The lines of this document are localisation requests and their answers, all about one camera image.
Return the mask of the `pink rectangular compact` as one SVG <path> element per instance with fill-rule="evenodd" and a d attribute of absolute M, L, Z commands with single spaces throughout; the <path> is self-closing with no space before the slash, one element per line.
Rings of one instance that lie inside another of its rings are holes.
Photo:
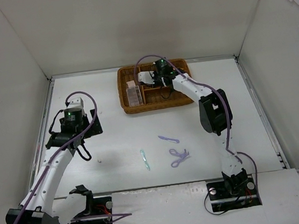
<path fill-rule="evenodd" d="M 136 86 L 135 81 L 126 82 L 127 89 L 134 88 Z"/>

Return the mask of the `clear mauve eyeshadow palette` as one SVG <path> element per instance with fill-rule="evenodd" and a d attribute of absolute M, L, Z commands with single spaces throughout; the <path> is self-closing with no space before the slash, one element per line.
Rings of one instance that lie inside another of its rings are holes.
<path fill-rule="evenodd" d="M 139 86 L 127 88 L 126 90 L 128 104 L 130 107 L 143 105 L 143 98 Z"/>

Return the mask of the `mint green eyebrow razor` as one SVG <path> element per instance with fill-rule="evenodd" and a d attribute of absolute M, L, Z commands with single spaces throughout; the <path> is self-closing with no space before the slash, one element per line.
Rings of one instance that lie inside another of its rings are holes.
<path fill-rule="evenodd" d="M 144 164 L 145 164 L 145 167 L 148 171 L 150 171 L 150 165 L 147 161 L 147 158 L 146 158 L 146 154 L 145 154 L 145 151 L 144 150 L 140 150 L 140 154 L 142 155 L 142 158 L 143 158 L 143 161 L 144 161 Z"/>

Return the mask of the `purple eyebrow razor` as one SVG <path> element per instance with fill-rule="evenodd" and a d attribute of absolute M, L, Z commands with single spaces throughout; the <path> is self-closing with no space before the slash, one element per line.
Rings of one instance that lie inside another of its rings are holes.
<path fill-rule="evenodd" d="M 172 143 L 179 143 L 180 141 L 178 139 L 173 139 L 173 138 L 168 138 L 162 135 L 158 136 L 159 139 L 164 140 L 164 141 L 168 141 L 168 142 L 172 142 Z"/>

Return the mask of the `purple small scissors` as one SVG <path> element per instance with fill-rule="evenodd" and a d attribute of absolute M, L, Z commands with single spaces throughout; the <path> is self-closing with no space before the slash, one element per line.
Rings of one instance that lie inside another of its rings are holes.
<path fill-rule="evenodd" d="M 190 153 L 184 149 L 182 153 L 178 152 L 175 149 L 169 150 L 170 155 L 176 157 L 177 159 L 171 163 L 172 168 L 178 167 L 183 161 L 189 158 Z"/>

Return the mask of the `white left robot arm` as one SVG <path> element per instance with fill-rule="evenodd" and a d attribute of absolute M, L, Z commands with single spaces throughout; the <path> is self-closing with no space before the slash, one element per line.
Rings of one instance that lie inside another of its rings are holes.
<path fill-rule="evenodd" d="M 75 154 L 85 147 L 85 139 L 101 134 L 97 108 L 90 110 L 89 119 L 84 111 L 81 91 L 73 92 L 65 100 L 60 131 L 49 131 L 46 154 L 28 194 L 18 208 L 9 209 L 6 224 L 69 224 L 79 214 L 89 216 L 95 211 L 92 191 L 84 185 L 76 186 L 62 205 L 53 204 L 57 188 L 66 168 Z"/>

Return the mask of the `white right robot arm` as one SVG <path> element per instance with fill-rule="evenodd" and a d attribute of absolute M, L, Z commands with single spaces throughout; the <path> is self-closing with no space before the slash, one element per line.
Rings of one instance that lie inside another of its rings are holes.
<path fill-rule="evenodd" d="M 198 104 L 201 126 L 207 133 L 217 135 L 224 189 L 229 195 L 238 195 L 246 188 L 248 177 L 232 144 L 230 129 L 233 116 L 225 92 L 195 81 L 166 59 L 154 62 L 154 65 L 155 71 L 149 73 L 152 85 L 168 86 Z"/>

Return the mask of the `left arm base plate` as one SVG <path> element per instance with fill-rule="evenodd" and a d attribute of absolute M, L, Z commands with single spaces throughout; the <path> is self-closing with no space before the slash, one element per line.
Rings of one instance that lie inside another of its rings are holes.
<path fill-rule="evenodd" d="M 79 213 L 75 218 L 85 217 L 85 216 L 98 216 L 98 215 L 108 215 L 112 213 L 112 197 L 111 196 L 103 196 L 97 197 L 93 199 L 93 208 L 90 214 L 85 215 L 83 213 Z M 69 224 L 112 224 L 112 217 L 103 217 L 103 218 L 89 218 L 85 220 L 79 220 L 75 222 L 71 222 Z"/>

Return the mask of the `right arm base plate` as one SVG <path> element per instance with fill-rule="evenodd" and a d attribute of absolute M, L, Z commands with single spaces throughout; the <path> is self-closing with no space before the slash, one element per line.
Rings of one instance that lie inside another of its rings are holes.
<path fill-rule="evenodd" d="M 205 208 L 215 215 L 262 205 L 256 183 L 251 175 L 248 176 L 248 181 L 237 192 L 233 193 L 225 188 L 225 183 L 222 180 L 210 182 L 206 185 Z"/>

